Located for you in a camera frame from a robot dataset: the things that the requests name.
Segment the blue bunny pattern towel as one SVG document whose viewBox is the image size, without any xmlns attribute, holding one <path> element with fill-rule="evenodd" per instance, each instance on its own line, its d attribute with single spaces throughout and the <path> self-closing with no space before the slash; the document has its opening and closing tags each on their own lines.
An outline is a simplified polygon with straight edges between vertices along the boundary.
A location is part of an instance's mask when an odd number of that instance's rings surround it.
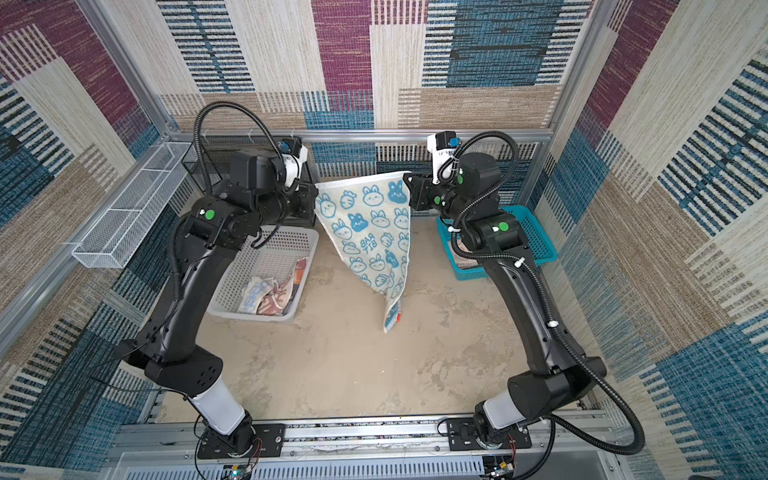
<svg viewBox="0 0 768 480">
<path fill-rule="evenodd" d="M 410 191 L 403 171 L 321 182 L 315 214 L 356 277 L 385 298 L 383 329 L 401 319 L 410 267 Z"/>
</svg>

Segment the white plastic laundry basket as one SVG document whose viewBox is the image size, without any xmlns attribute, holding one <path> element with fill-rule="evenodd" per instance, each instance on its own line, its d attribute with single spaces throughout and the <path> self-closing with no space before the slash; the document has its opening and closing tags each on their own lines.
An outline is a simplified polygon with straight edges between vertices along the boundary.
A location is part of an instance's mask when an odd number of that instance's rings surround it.
<svg viewBox="0 0 768 480">
<path fill-rule="evenodd" d="M 290 322 L 294 319 L 303 293 L 319 234 L 310 228 L 281 227 L 266 246 L 254 249 L 245 245 L 220 280 L 207 312 L 222 318 L 253 322 Z M 242 291 L 254 276 L 273 277 L 277 283 L 292 273 L 295 262 L 307 257 L 308 264 L 296 297 L 283 316 L 250 315 L 237 312 Z"/>
</svg>

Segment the orange bunny pattern towel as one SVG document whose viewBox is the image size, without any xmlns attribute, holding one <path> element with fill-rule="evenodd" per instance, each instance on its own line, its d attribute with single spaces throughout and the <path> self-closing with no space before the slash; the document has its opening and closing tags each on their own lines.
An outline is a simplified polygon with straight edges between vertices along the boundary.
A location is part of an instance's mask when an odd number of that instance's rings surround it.
<svg viewBox="0 0 768 480">
<path fill-rule="evenodd" d="M 469 270 L 478 267 L 478 262 L 475 259 L 461 257 L 456 252 L 452 253 L 452 257 L 459 270 Z"/>
</svg>

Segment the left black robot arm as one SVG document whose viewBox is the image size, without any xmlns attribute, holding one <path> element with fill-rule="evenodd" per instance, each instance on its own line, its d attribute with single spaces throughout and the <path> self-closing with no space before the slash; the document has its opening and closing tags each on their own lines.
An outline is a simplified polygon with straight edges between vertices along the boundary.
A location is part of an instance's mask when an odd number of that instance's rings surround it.
<svg viewBox="0 0 768 480">
<path fill-rule="evenodd" d="M 269 148 L 232 153 L 228 177 L 213 182 L 201 130 L 205 118 L 219 109 L 252 120 Z M 241 458 L 256 450 L 252 417 L 225 385 L 222 359 L 199 346 L 197 334 L 220 280 L 241 249 L 265 246 L 271 239 L 263 232 L 266 226 L 278 229 L 287 218 L 313 219 L 318 190 L 302 178 L 306 148 L 301 140 L 277 142 L 254 112 L 236 102 L 204 106 L 195 118 L 192 146 L 203 174 L 203 195 L 168 237 L 166 291 L 139 333 L 121 341 L 114 355 L 187 399 L 206 426 L 203 445 Z"/>
</svg>

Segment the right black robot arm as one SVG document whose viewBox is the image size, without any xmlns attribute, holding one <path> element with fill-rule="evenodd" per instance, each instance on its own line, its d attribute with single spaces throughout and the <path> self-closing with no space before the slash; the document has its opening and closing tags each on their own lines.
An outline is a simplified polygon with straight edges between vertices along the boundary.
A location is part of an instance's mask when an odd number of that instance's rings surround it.
<svg viewBox="0 0 768 480">
<path fill-rule="evenodd" d="M 505 389 L 480 402 L 474 413 L 478 441 L 501 445 L 514 427 L 546 419 L 586 443 L 617 455 L 635 455 L 645 446 L 637 415 L 607 381 L 607 368 L 590 357 L 573 338 L 541 277 L 520 221 L 499 205 L 499 191 L 511 179 L 491 155 L 472 151 L 481 140 L 503 141 L 514 163 L 520 160 L 515 140 L 501 131 L 481 132 L 462 142 L 454 131 L 427 138 L 432 156 L 429 175 L 406 174 L 410 206 L 434 209 L 449 220 L 451 247 L 461 258 L 483 268 L 501 294 L 520 335 L 528 369 L 508 379 Z M 557 415 L 557 410 L 600 388 L 627 420 L 633 437 L 627 444 L 600 440 Z"/>
</svg>

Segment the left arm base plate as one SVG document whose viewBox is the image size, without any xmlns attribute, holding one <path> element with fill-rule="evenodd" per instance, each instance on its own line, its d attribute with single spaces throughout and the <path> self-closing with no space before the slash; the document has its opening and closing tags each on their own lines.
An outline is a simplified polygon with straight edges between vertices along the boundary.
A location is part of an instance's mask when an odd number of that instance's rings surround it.
<svg viewBox="0 0 768 480">
<path fill-rule="evenodd" d="M 281 423 L 243 423 L 231 434 L 223 435 L 207 427 L 196 451 L 198 460 L 236 459 L 243 461 L 276 458 L 281 455 L 286 425 Z"/>
</svg>

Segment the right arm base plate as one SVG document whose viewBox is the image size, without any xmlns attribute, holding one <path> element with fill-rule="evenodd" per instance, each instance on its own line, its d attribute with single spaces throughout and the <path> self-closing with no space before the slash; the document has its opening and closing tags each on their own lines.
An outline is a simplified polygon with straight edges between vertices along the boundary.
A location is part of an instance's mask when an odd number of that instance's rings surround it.
<svg viewBox="0 0 768 480">
<path fill-rule="evenodd" d="M 494 429 L 477 415 L 444 418 L 438 422 L 437 431 L 448 439 L 451 451 L 512 450 L 532 447 L 527 430 L 515 426 L 501 430 Z"/>
</svg>

